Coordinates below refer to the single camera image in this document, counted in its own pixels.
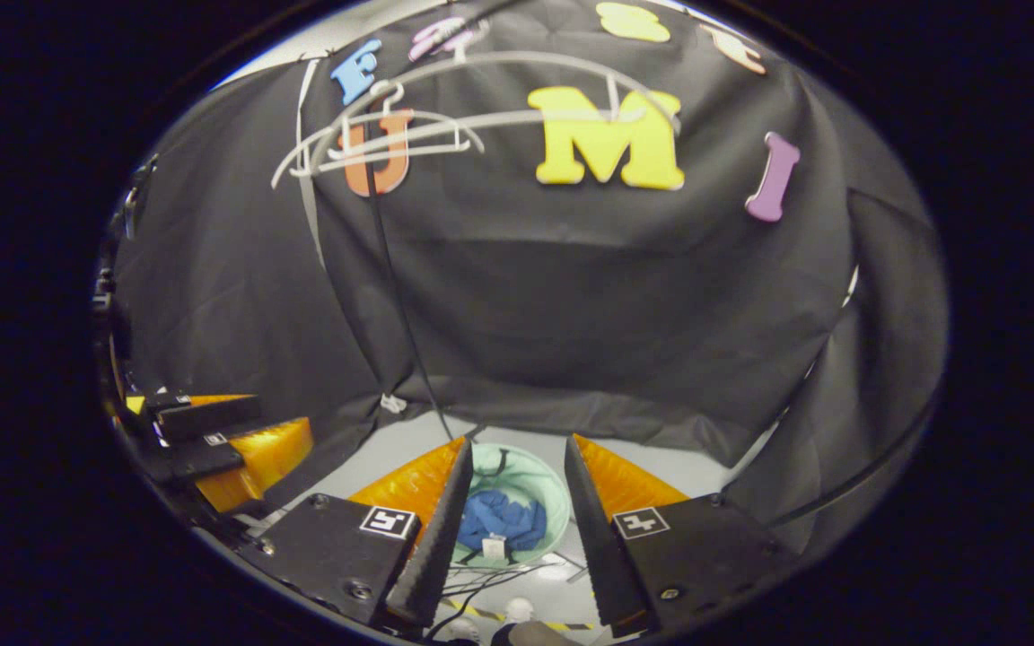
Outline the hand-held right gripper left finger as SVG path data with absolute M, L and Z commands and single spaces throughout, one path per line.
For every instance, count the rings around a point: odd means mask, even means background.
M 243 560 L 292 592 L 370 628 L 434 622 L 473 475 L 458 438 L 361 493 L 308 495 L 242 545 Z

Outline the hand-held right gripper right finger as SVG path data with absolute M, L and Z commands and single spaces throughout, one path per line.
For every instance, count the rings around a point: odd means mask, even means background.
M 792 548 L 725 495 L 686 496 L 579 434 L 564 474 L 599 619 L 616 638 L 692 633 L 796 567 Z

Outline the blue corduroy jacket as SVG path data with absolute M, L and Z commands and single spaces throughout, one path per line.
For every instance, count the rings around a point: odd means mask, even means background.
M 465 502 L 457 541 L 470 549 L 483 549 L 486 539 L 501 539 L 510 551 L 530 551 L 545 539 L 548 519 L 537 500 L 514 502 L 501 491 L 473 493 Z

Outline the green laundry hamper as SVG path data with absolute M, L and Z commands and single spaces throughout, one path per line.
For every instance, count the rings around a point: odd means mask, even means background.
M 537 500 L 546 510 L 548 528 L 545 539 L 530 551 L 510 551 L 501 539 L 486 539 L 483 549 L 470 549 L 456 536 L 452 564 L 483 570 L 521 567 L 553 552 L 572 515 L 562 476 L 541 458 L 518 447 L 473 444 L 472 459 L 468 498 L 479 491 L 497 490 L 514 502 L 528 504 Z

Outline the white clothes hanger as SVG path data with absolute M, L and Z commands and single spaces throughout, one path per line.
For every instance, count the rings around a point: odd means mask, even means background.
M 442 76 L 442 74 L 451 73 L 451 71 L 464 71 L 470 68 L 485 68 L 485 66 L 497 65 L 549 65 L 554 68 L 582 71 L 582 73 L 588 76 L 603 79 L 609 94 L 610 107 L 599 109 L 592 116 L 585 115 L 578 109 L 552 109 L 548 113 L 541 113 L 538 107 L 526 107 L 500 111 L 500 113 L 494 111 L 494 113 L 483 113 L 472 116 L 456 116 L 456 118 L 467 118 L 473 126 L 480 126 L 483 130 L 486 130 L 486 128 L 517 127 L 521 126 L 521 124 L 542 124 L 549 119 L 554 119 L 555 121 L 595 122 L 600 118 L 605 118 L 607 121 L 615 124 L 620 122 L 628 124 L 644 118 L 649 111 L 653 111 L 653 113 L 666 119 L 673 134 L 680 134 L 682 124 L 678 118 L 677 110 L 663 105 L 660 102 L 660 98 L 658 98 L 658 93 L 649 90 L 648 87 L 639 83 L 635 78 L 627 76 L 627 74 L 620 73 L 620 71 L 602 63 L 572 57 L 572 55 L 535 52 L 535 50 L 501 50 L 501 52 L 476 55 L 459 54 L 451 60 L 426 63 L 426 65 L 421 65 L 416 69 L 398 74 L 398 76 L 381 79 L 381 81 L 374 82 L 363 95 L 366 93 L 375 94 L 378 91 L 377 86 L 381 83 L 399 83 L 405 86 L 406 90 L 410 84 L 430 76 Z
M 487 151 L 483 128 L 467 118 L 403 105 L 405 86 L 399 83 L 377 89 L 312 124 L 313 76 L 303 76 L 293 107 L 293 143 L 272 171 L 270 188 L 338 175 L 349 195 L 370 199 L 405 183 L 414 160 Z

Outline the black backdrop cloth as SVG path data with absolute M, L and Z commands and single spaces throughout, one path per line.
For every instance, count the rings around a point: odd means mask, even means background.
M 483 130 L 395 191 L 271 189 L 312 124 L 381 79 L 501 50 L 572 55 L 674 107 Z M 549 65 L 451 71 L 403 105 L 610 107 Z M 797 548 L 826 549 L 910 458 L 947 367 L 942 249 L 844 87 L 713 16 L 652 0 L 379 0 L 205 92 L 160 156 L 118 301 L 143 388 L 309 416 L 328 473 L 407 412 L 696 451 Z

